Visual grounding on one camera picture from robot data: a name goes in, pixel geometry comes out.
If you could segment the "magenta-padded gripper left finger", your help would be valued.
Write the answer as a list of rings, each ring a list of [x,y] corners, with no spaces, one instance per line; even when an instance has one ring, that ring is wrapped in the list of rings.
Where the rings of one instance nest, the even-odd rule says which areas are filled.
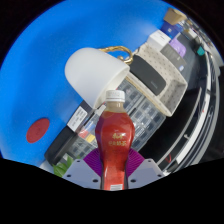
[[[68,180],[84,188],[101,188],[102,164],[98,149],[91,151],[84,159],[75,159],[63,175]]]

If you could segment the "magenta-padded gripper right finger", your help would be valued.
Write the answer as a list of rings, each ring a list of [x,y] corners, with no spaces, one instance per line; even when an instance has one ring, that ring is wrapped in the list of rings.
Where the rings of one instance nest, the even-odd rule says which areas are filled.
[[[153,159],[144,159],[133,149],[129,151],[125,173],[128,189],[141,188],[164,177]]]

